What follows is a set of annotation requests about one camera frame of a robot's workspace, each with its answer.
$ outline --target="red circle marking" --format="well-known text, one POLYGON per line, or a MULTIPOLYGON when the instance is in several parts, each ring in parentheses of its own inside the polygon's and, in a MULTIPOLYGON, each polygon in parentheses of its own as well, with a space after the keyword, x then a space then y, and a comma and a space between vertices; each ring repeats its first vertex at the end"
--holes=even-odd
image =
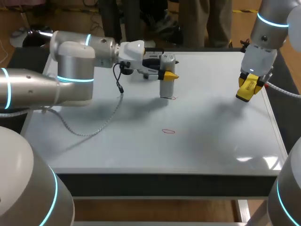
POLYGON ((167 133, 167 134, 174 134, 175 133, 175 131, 170 130, 170 129, 162 129, 162 132, 167 133))

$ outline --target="blue led ring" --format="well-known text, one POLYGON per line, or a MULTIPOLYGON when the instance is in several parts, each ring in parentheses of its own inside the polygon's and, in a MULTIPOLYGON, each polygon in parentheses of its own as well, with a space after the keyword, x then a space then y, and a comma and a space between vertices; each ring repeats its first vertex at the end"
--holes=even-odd
POLYGON ((89 45, 90 38, 91 38, 91 34, 88 34, 86 38, 86 46, 89 45))
POLYGON ((7 70, 5 68, 1 68, 1 69, 4 72, 6 81, 8 83, 8 100, 7 100, 6 106, 5 106, 5 109, 8 109, 10 106, 10 103, 11 103, 11 84, 10 84, 10 79, 9 79, 7 70))
POLYGON ((288 24, 276 24, 270 21, 267 21, 266 19, 264 19, 261 15, 259 15, 259 13, 257 14, 258 18, 261 19, 263 22, 265 22, 266 24, 269 24, 271 26, 274 27, 288 27, 288 24))
POLYGON ((296 226, 300 226, 293 218, 292 216, 287 212, 286 208, 284 207, 284 204, 282 203, 281 197, 280 197, 280 193, 279 193, 279 188, 278 188, 278 181, 277 181, 277 194, 278 194, 278 199, 279 202, 284 210, 284 212, 286 213, 286 215, 288 216, 288 218, 296 225, 296 226))
POLYGON ((57 77, 61 81, 71 81, 71 82, 91 82, 94 81, 94 79, 69 79, 69 78, 64 78, 61 76, 57 77))
POLYGON ((54 198, 53 198, 51 207, 50 207, 50 209, 49 209, 47 215, 45 216, 45 218, 44 218, 44 220, 42 221, 42 223, 39 224, 39 226, 45 225, 46 221, 49 219, 49 217, 50 217, 50 215, 51 215, 51 213, 52 213, 52 211, 53 211, 53 209, 54 209, 54 207, 55 207, 55 202, 56 202, 56 200, 57 200, 57 179, 56 179, 56 175, 55 175, 55 173, 53 172, 52 169, 51 169, 51 171, 52 171, 53 176, 54 176, 54 178, 55 178, 55 196, 54 196, 54 198))

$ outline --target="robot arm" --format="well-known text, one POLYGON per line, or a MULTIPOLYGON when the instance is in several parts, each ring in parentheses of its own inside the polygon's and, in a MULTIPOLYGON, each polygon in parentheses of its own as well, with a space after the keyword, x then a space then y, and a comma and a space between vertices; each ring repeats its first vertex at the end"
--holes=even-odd
POLYGON ((248 102, 271 77, 277 51, 290 35, 292 46, 301 51, 301 1, 263 0, 246 48, 239 77, 237 98, 248 102))
POLYGON ((143 65, 144 41, 116 44, 113 38, 73 32, 55 32, 50 55, 58 62, 57 77, 25 69, 0 69, 0 108, 85 106, 92 100, 94 67, 118 63, 137 70, 146 79, 160 80, 160 97, 173 95, 175 57, 160 60, 160 69, 143 65))

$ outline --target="table surface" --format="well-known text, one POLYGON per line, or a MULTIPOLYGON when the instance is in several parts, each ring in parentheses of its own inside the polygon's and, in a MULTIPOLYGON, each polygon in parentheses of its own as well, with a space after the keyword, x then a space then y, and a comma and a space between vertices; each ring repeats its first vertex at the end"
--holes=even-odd
MULTIPOLYGON (((249 103, 235 98, 243 54, 174 54, 176 100, 159 98, 159 81, 123 75, 124 101, 100 134, 77 137, 53 114, 34 112, 26 139, 56 173, 277 175, 287 153, 265 89, 249 103)), ((57 73, 56 62, 49 72, 57 73)), ((74 130, 90 133, 118 97, 112 69, 95 68, 92 104, 56 110, 74 130)))

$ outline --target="floor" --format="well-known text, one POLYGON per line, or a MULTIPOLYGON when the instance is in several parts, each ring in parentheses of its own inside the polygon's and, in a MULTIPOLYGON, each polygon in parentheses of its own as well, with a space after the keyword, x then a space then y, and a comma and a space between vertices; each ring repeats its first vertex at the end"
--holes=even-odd
MULTIPOLYGON (((81 0, 64 0, 57 3, 64 5, 80 5, 81 0)), ((258 9, 261 0, 233 0, 233 9, 258 9)), ((170 4, 171 10, 177 10, 176 4, 170 4)), ((255 13, 233 13, 232 40, 234 47, 240 47, 240 40, 250 37, 256 19, 255 13)), ((37 19, 29 16, 30 23, 37 19)), ((93 20, 101 23, 101 18, 95 14, 93 20)), ((68 30, 88 33, 91 25, 91 15, 78 12, 61 12, 39 18, 54 30, 68 30)), ((9 34, 23 25, 20 14, 0 11, 0 40, 8 52, 8 58, 0 64, 5 67, 13 55, 14 48, 9 44, 9 34)), ((92 34, 101 36, 103 31, 96 29, 92 34)), ((286 64, 291 71, 298 90, 301 91, 301 54, 295 52, 287 41, 281 48, 286 64)), ((0 48, 0 61, 5 57, 0 48)), ((249 201, 250 213, 258 208, 262 201, 249 201)), ((76 220, 79 221, 205 221, 205 222, 234 222, 233 202, 225 200, 185 201, 185 200, 105 200, 85 201, 76 200, 76 220)))

